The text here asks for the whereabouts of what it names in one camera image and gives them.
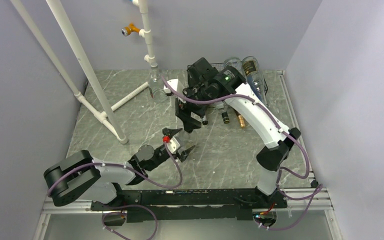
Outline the clear round glass bottle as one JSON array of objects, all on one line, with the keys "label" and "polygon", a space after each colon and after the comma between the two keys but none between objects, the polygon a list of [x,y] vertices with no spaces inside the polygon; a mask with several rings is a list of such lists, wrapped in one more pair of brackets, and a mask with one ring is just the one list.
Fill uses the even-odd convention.
[{"label": "clear round glass bottle", "polygon": [[150,97],[156,103],[164,103],[168,101],[168,97],[164,91],[164,82],[162,80],[163,74],[160,71],[158,64],[152,62],[150,64],[150,78],[148,80],[148,89]]}]

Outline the clear bottle red black label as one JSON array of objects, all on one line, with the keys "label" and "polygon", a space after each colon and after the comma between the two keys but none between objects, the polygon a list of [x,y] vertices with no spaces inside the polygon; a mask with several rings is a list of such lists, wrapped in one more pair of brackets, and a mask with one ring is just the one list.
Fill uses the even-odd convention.
[{"label": "clear bottle red black label", "polygon": [[232,66],[232,67],[236,68],[238,71],[243,70],[243,62],[238,57],[230,57],[230,58],[226,59],[223,62],[223,67],[225,68],[227,66]]}]

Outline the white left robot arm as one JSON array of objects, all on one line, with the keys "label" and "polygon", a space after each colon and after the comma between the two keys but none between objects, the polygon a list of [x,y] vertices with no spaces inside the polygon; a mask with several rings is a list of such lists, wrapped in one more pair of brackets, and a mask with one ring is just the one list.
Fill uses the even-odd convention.
[{"label": "white left robot arm", "polygon": [[77,200],[89,200],[117,210],[133,204],[133,196],[124,193],[123,186],[135,186],[143,181],[165,189],[181,185],[166,185],[149,178],[148,173],[167,160],[172,160],[178,172],[194,150],[197,136],[182,128],[162,130],[162,145],[142,145],[132,157],[123,163],[105,162],[93,157],[88,150],[80,150],[43,173],[48,187],[47,196],[56,207],[69,205]]}]

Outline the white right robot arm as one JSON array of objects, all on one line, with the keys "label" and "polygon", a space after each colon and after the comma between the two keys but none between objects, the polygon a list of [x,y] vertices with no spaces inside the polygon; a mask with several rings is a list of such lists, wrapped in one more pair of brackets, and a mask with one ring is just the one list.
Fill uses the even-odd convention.
[{"label": "white right robot arm", "polygon": [[261,101],[246,76],[231,64],[218,70],[202,57],[187,69],[187,74],[187,87],[177,79],[164,81],[164,91],[176,96],[175,115],[188,133],[202,126],[191,114],[204,117],[207,105],[222,102],[242,115],[264,144],[256,155],[261,174],[255,200],[260,207],[269,207],[278,192],[281,165],[298,144],[300,130],[282,123]]}]

